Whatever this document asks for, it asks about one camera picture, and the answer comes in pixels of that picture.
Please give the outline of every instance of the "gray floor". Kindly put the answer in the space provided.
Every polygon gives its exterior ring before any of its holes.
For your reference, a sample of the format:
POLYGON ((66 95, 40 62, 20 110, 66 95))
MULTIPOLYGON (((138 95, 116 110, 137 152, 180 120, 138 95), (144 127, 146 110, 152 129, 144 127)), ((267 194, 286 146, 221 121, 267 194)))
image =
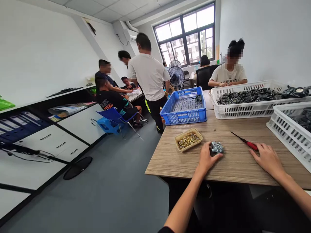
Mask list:
POLYGON ((168 187, 144 172, 160 135, 149 116, 126 140, 109 135, 86 156, 79 176, 59 177, 9 220, 0 232, 157 232, 168 213, 168 187))

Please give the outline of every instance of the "black fan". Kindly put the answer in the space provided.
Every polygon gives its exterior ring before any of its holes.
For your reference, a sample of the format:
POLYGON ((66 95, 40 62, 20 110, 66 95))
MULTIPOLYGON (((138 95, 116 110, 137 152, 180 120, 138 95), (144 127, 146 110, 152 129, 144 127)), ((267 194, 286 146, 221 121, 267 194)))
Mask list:
POLYGON ((179 89, 181 89, 181 86, 185 80, 185 74, 182 71, 182 69, 178 66, 172 66, 168 70, 168 73, 171 76, 171 79, 169 81, 171 83, 171 86, 173 86, 175 88, 178 87, 179 89))
POLYGON ((181 68, 181 63, 177 60, 173 60, 171 61, 171 63, 169 64, 169 67, 172 67, 172 66, 178 66, 181 68))

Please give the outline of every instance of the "window frame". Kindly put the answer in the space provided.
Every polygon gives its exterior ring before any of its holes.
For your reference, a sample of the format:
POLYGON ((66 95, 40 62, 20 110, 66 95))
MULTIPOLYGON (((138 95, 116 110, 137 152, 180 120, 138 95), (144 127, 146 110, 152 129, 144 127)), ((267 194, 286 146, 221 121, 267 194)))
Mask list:
POLYGON ((173 52, 173 56, 175 58, 175 53, 174 53, 174 50, 173 50, 173 47, 172 47, 172 41, 174 40, 178 40, 178 39, 182 39, 183 40, 183 45, 184 45, 184 50, 185 50, 185 56, 186 56, 186 63, 185 65, 182 65, 181 67, 187 67, 187 66, 191 66, 191 65, 197 65, 199 64, 199 62, 192 62, 190 63, 190 60, 189 60, 189 52, 188 52, 188 45, 187 45, 187 36, 189 35, 192 35, 192 34, 195 34, 197 33, 198 34, 198 46, 199 46, 199 57, 201 58, 202 54, 201 54, 201 38, 200 38, 200 32, 203 31, 203 30, 207 30, 209 28, 213 28, 213 51, 212 51, 212 54, 213 54, 213 57, 212 58, 209 58, 210 61, 214 61, 215 60, 215 19, 216 19, 216 3, 215 1, 214 2, 211 2, 211 3, 208 3, 204 6, 201 6, 201 7, 198 7, 192 11, 189 11, 189 12, 186 12, 184 14, 181 14, 180 16, 178 17, 175 17, 175 18, 172 18, 170 20, 167 20, 167 21, 164 21, 160 24, 157 24, 157 25, 154 25, 153 26, 153 31, 154 31, 154 34, 155 34, 155 39, 156 39, 156 42, 158 44, 158 47, 159 47, 159 50, 160 50, 160 53, 161 53, 161 57, 162 57, 162 60, 163 62, 165 62, 164 60, 164 56, 163 56, 163 53, 162 53, 162 50, 161 50, 161 45, 162 44, 166 44, 166 43, 170 43, 171 44, 171 49, 172 49, 172 52, 173 52), (188 15, 191 15, 193 13, 196 13, 198 11, 201 11, 201 10, 204 10, 206 8, 209 8, 211 6, 214 6, 214 22, 213 23, 210 23, 208 25, 205 25, 205 26, 202 26, 200 28, 196 28, 196 29, 193 29, 191 31, 188 31, 188 32, 185 32, 185 28, 184 28, 184 21, 183 21, 183 17, 184 16, 188 16, 188 15), (159 26, 164 26, 165 24, 169 24, 170 22, 174 22, 175 20, 180 20, 180 24, 181 24, 181 31, 182 33, 178 36, 174 36, 174 37, 171 37, 171 38, 168 38, 168 39, 165 39, 165 40, 162 40, 162 41, 158 41, 158 36, 157 36, 157 33, 156 33, 156 28, 159 27, 159 26))

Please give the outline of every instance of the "red screwdriver handle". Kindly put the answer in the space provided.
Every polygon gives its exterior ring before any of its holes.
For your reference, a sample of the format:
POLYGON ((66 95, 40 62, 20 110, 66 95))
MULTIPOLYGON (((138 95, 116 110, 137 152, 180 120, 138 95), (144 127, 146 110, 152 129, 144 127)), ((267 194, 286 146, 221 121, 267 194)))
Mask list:
POLYGON ((253 150, 258 151, 257 146, 255 146, 253 143, 247 142, 246 145, 248 145, 248 146, 249 146, 250 148, 252 148, 253 150))

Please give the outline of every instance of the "air conditioner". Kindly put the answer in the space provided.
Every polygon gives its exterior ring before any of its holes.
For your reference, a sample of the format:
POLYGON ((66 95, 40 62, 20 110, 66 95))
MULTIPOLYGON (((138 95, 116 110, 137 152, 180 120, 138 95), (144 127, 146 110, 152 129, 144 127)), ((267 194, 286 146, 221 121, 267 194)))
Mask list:
POLYGON ((127 41, 131 42, 131 41, 135 41, 136 42, 136 36, 137 36, 137 32, 134 32, 132 30, 129 29, 124 29, 124 35, 125 38, 127 39, 127 41))

